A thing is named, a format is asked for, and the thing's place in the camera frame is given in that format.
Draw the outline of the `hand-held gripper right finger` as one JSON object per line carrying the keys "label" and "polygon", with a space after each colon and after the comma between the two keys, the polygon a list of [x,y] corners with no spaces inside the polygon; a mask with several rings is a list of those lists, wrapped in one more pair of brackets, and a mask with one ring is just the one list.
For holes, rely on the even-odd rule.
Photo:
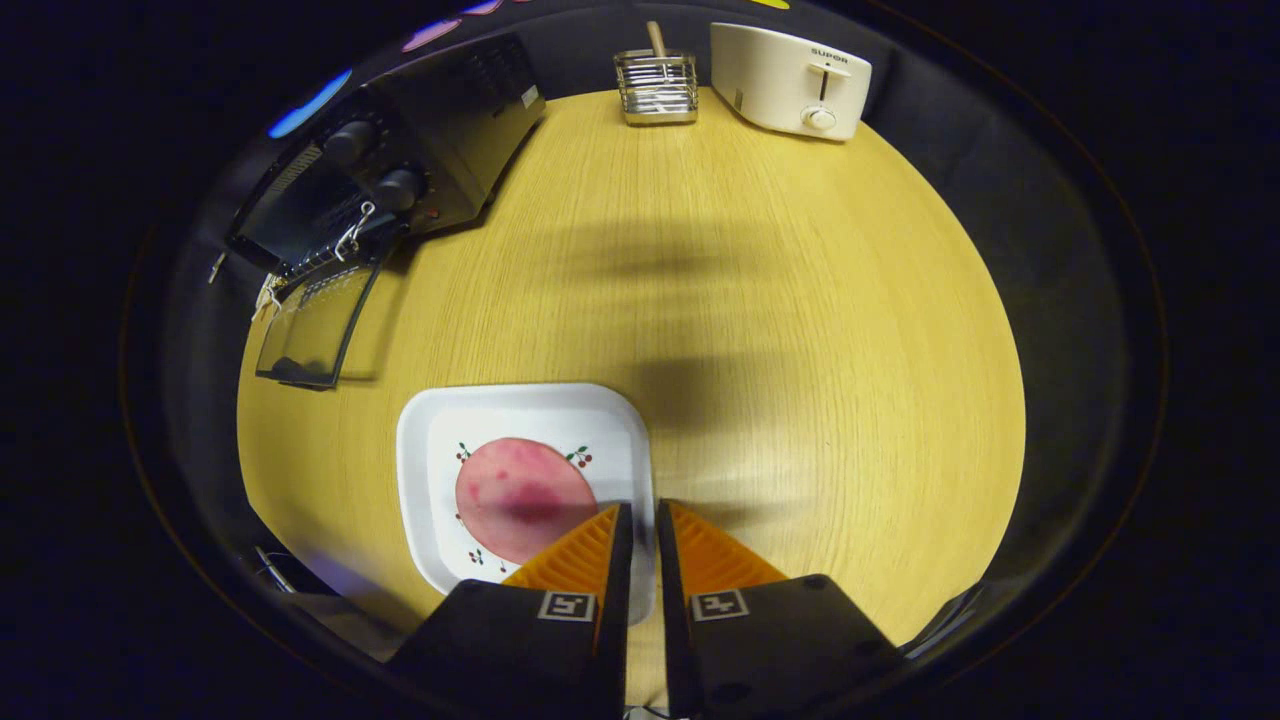
{"label": "hand-held gripper right finger", "polygon": [[790,577],[672,500],[655,533],[676,717],[835,717],[904,665],[831,577]]}

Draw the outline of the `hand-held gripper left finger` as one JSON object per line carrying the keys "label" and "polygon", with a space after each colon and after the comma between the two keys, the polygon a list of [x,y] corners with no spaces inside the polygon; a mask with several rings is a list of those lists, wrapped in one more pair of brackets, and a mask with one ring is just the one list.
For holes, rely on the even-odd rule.
{"label": "hand-held gripper left finger", "polygon": [[618,719],[632,552],[611,506],[502,583],[461,582],[388,670],[448,719]]}

